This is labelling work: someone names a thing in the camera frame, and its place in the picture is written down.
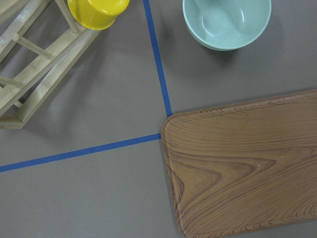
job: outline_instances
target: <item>wooden tray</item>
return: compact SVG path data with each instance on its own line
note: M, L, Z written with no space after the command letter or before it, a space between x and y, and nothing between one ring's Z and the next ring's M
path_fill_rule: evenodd
M161 134L185 237L317 218L317 90L173 115Z

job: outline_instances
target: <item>wooden dish rack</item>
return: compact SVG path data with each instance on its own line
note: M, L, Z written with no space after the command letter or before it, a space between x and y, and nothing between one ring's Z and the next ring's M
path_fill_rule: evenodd
M69 29L46 49L42 49L23 37L51 0L0 0L0 25L15 14L17 17L0 36L0 63L16 44L20 44L38 56L14 78L0 75L0 128L21 129L76 63L100 31L78 24L64 0L55 0ZM19 99L37 85L27 99ZM8 114L17 107L14 115Z

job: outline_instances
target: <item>yellow bowl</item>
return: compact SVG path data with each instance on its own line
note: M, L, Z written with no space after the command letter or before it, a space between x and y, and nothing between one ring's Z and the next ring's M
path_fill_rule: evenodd
M84 27L104 30L125 11L130 0L67 0L71 14Z

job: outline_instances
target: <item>mint green bowl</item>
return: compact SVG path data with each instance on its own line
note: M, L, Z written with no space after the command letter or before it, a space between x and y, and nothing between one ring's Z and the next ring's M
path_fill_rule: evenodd
M183 13L200 44L230 51L262 34L271 15L271 0L183 0Z

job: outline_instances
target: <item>gray floor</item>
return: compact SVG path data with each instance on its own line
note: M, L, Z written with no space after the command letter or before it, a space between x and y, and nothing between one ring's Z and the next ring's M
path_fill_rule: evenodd
M317 88L317 4L272 1L251 45L216 52L188 32L181 0L150 1L173 113ZM67 29L52 2L26 37ZM35 55L15 47L13 77ZM143 2L91 44L20 131L0 130L0 167L159 133L166 119ZM180 238L160 140L0 173L1 238ZM317 221L239 235L315 238Z

